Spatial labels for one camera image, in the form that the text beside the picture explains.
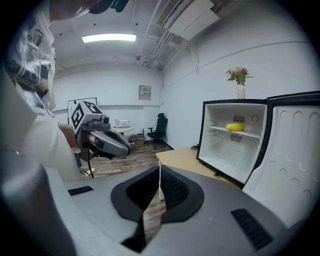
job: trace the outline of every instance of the vase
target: vase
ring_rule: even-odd
[[[246,91],[244,85],[239,85],[238,87],[238,99],[245,99],[246,98]]]

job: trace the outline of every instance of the fridge shelf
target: fridge shelf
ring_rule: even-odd
[[[221,131],[225,131],[225,132],[229,132],[229,133],[233,133],[233,134],[243,135],[243,136],[249,136],[249,137],[253,137],[253,138],[257,138],[257,139],[261,139],[261,135],[254,134],[252,132],[232,131],[232,130],[228,130],[227,128],[220,127],[220,126],[217,126],[217,125],[208,125],[208,128],[209,129],[221,130]]]

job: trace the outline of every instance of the fridge vent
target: fridge vent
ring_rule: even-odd
[[[242,136],[240,135],[236,135],[236,134],[231,134],[230,136],[230,140],[234,141],[234,142],[241,142],[242,140]]]
[[[245,123],[245,117],[243,115],[234,115],[233,121],[238,123]]]

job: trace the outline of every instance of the wall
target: wall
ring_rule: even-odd
[[[187,46],[164,68],[159,111],[168,118],[165,140],[173,148],[199,143],[203,101],[237,97],[227,69],[246,67],[254,76],[247,99],[319,89],[317,53],[295,20],[275,3],[251,2],[192,40],[199,74]]]
[[[68,123],[67,102],[97,97],[110,123],[129,120],[139,133],[157,123],[162,82],[155,69],[131,65],[88,65],[58,73],[54,79],[56,108],[53,113],[62,124]],[[151,86],[151,100],[139,100],[139,85]]]

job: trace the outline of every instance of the yellow object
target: yellow object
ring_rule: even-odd
[[[245,124],[242,122],[229,123],[226,125],[225,128],[227,128],[229,131],[239,132],[239,131],[243,131],[245,129]]]

